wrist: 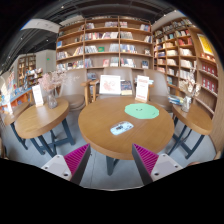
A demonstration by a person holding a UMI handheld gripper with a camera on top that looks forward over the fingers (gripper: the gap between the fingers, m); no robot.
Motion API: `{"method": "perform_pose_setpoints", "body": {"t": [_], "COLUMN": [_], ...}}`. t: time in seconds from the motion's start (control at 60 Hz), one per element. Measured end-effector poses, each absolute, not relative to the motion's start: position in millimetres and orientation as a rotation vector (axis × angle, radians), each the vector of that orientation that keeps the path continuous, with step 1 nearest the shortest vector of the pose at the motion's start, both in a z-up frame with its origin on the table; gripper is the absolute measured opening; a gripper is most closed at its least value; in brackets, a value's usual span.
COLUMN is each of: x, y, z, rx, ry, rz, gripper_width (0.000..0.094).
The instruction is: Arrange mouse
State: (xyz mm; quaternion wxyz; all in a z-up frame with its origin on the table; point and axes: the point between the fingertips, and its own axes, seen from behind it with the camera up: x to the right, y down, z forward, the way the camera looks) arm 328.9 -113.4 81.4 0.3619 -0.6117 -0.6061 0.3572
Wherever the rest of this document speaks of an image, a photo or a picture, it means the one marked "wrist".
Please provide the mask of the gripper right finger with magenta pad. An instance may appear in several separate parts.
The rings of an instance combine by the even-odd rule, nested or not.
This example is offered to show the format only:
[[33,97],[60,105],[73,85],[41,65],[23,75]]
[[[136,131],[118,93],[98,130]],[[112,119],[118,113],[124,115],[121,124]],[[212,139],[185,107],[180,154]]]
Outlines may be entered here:
[[158,155],[137,144],[132,145],[132,155],[144,185],[182,169],[167,154]]

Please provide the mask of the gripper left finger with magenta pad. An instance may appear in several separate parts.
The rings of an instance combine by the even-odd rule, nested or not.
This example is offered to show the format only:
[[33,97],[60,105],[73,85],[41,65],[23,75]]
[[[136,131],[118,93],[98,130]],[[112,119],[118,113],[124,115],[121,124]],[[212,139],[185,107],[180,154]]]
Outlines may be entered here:
[[42,169],[79,185],[88,163],[90,153],[90,145],[86,144],[65,156],[55,155],[42,166]]

